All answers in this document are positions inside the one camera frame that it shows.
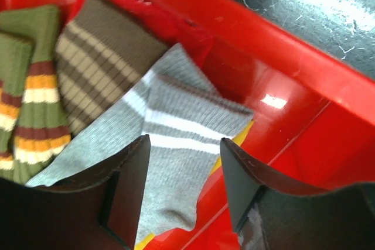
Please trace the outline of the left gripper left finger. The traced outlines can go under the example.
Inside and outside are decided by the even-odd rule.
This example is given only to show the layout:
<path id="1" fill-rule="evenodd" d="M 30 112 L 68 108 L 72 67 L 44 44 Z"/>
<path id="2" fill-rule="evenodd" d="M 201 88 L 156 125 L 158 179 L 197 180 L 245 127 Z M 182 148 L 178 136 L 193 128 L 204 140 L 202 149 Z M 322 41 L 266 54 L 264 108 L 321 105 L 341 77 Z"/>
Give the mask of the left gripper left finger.
<path id="1" fill-rule="evenodd" d="M 1 180 L 2 249 L 132 249 L 151 143 L 120 152 L 50 187 Z"/>

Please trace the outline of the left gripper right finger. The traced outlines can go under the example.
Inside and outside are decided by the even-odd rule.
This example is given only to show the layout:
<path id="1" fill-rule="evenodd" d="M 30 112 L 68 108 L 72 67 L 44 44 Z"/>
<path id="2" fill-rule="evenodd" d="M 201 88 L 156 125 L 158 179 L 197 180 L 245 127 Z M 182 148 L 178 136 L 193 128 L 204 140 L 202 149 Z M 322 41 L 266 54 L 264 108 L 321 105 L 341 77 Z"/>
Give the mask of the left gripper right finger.
<path id="1" fill-rule="evenodd" d="M 373 249 L 374 184 L 326 190 L 220 142 L 231 226 L 241 249 Z"/>

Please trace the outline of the grey white striped sock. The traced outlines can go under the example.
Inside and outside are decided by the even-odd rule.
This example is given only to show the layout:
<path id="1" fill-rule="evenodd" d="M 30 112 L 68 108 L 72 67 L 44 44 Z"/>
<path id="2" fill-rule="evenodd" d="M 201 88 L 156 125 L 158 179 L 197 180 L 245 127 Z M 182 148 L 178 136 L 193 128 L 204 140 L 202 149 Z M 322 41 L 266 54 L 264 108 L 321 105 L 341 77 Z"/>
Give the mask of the grey white striped sock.
<path id="1" fill-rule="evenodd" d="M 237 136 L 252 118 L 252 110 L 223 98 L 176 44 L 27 186 L 51 186 L 148 135 L 151 151 L 135 240 L 174 228 L 190 231 L 221 139 Z"/>

